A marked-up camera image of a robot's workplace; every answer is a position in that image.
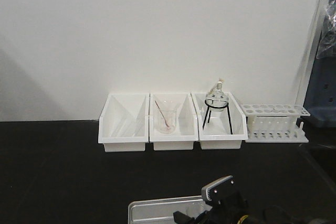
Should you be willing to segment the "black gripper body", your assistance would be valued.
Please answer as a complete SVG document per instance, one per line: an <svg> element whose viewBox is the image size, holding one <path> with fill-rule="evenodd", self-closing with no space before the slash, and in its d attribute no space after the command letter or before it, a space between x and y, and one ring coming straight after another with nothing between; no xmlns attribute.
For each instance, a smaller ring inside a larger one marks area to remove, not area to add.
<svg viewBox="0 0 336 224"><path fill-rule="evenodd" d="M243 199L240 192L232 195L215 204L206 202L211 206L197 217L188 216L180 211L173 213L175 223L262 223L263 221L248 213L247 201Z"/></svg>

